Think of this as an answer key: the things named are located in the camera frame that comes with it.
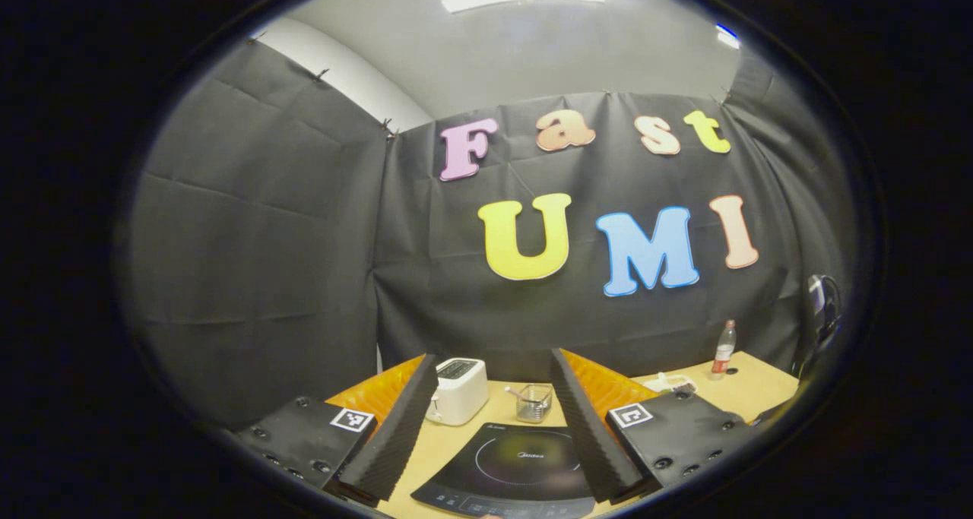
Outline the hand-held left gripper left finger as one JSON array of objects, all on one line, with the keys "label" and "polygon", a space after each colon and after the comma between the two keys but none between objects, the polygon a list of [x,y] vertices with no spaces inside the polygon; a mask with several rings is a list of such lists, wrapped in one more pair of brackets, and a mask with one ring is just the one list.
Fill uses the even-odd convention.
[{"label": "hand-held left gripper left finger", "polygon": [[436,356],[420,354],[324,399],[297,395],[221,442],[299,498],[374,508],[409,464],[438,387]]}]

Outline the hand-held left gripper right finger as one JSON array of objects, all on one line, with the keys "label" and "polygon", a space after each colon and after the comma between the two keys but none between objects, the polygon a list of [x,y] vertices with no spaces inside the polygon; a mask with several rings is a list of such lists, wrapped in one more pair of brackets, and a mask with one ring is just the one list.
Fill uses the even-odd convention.
[{"label": "hand-held left gripper right finger", "polygon": [[695,391],[656,392],[562,348],[550,351],[550,381],[597,502],[619,504],[681,484],[757,435]]}]

